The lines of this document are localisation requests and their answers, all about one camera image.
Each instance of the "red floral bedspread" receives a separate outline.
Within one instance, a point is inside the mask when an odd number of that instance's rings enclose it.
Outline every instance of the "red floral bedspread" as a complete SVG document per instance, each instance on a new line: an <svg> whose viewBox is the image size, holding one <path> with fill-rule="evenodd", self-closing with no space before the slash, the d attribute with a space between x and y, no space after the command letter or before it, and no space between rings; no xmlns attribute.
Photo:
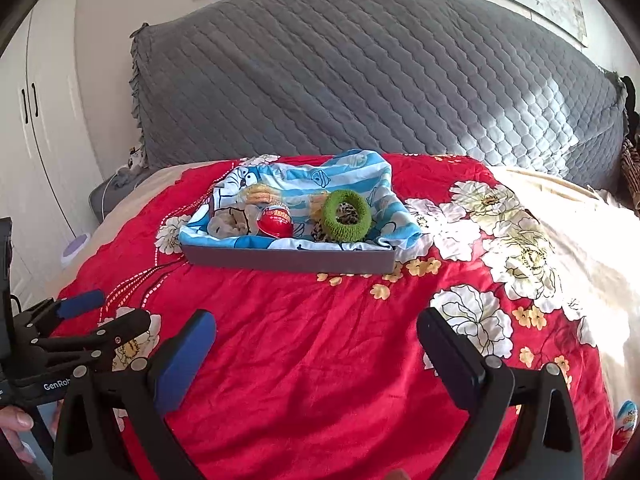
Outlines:
<svg viewBox="0 0 640 480"><path fill-rule="evenodd" d="M420 480L466 420L416 337L418 313L431 305L483 354L513 367L559 364L578 418L585 476L602 478L613 420L598 351L576 301L560 297L537 222L470 158L385 158L396 194L416 199L407 204L424 232L392 274L188 264L175 235L212 183L239 164L219 162L186 171L81 267L61 296L100 288L107 303L58 333L93 329L126 306L146 308L152 327L118 350L114 367L122 368L175 335L195 309L210 310L217 339L182 407L167 417L207 478L374 479L401 467ZM516 416L510 408L481 478L493 477ZM141 474L152 478L126 414L118 418Z"/></svg>

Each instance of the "kinder joy egg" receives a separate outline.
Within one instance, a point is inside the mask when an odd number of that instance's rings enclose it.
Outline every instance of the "kinder joy egg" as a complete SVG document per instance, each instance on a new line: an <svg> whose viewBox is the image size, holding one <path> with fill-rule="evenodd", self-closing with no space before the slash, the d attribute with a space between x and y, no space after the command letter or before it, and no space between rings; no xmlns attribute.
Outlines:
<svg viewBox="0 0 640 480"><path fill-rule="evenodd" d="M293 238L293 222L289 208L284 204L270 205L256 222L258 229L273 238Z"/></svg>

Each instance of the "bed sheet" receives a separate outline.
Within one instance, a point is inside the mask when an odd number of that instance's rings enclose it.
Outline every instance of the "bed sheet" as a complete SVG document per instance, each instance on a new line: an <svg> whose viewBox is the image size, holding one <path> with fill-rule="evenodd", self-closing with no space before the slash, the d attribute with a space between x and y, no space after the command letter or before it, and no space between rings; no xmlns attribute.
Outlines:
<svg viewBox="0 0 640 480"><path fill-rule="evenodd" d="M101 288L108 298L60 333L146 308L150 331L118 350L118 369L175 335L194 309L212 311L216 343L183 406L167 417L208 478L371 479L401 467L420 480L466 420L415 335L418 313L432 306L485 355L514 367L559 364L578 418L586 478L602 478L613 420L600 359L586 316L576 317L577 298L560 294L540 225L471 158L385 158L396 194L423 227L420 244L393 273L292 280L280 272L191 266L167 237L177 237L213 183L241 162L172 168L119 205L81 254L87 260L75 278L73 268L62 276L73 281L61 295ZM154 195L157 187L164 189ZM508 257L536 271L514 280ZM481 478L495 474L516 416L511 408ZM143 477L152 478L125 413L118 423Z"/></svg>
<svg viewBox="0 0 640 480"><path fill-rule="evenodd" d="M640 220L560 178L493 168L544 226L567 289L579 291L615 413L640 400Z"/></svg>

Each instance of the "finger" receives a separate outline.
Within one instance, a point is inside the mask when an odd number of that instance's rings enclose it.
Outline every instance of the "finger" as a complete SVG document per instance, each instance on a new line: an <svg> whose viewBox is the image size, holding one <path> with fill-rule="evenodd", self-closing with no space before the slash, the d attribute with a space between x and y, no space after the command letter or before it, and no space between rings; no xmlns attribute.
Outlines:
<svg viewBox="0 0 640 480"><path fill-rule="evenodd" d="M58 405L56 406L55 411L53 412L53 418L51 419L50 430L53 436L55 437L58 434L58 425L60 424L60 412L62 411L62 403L64 400L60 400Z"/></svg>
<svg viewBox="0 0 640 480"><path fill-rule="evenodd" d="M15 431L2 430L2 432L20 460L27 463L33 462L35 457L24 447L24 444L20 440L20 436L18 436Z"/></svg>
<svg viewBox="0 0 640 480"><path fill-rule="evenodd" d="M33 419L15 406L0 410L0 428L14 431L29 431L33 428Z"/></svg>
<svg viewBox="0 0 640 480"><path fill-rule="evenodd" d="M384 480L411 480L411 478L402 469L395 469L389 472Z"/></svg>

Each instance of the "green fuzzy ring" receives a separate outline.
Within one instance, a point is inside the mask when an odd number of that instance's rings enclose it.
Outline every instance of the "green fuzzy ring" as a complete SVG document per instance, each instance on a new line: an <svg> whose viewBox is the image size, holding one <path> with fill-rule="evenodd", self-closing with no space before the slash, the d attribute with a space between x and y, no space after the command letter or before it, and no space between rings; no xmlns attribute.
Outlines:
<svg viewBox="0 0 640 480"><path fill-rule="evenodd" d="M357 224L341 224L337 221L338 206L346 202L356 209ZM322 206L322 228L335 242L359 242L364 240L371 229L371 209L366 200L350 189L332 192Z"/></svg>

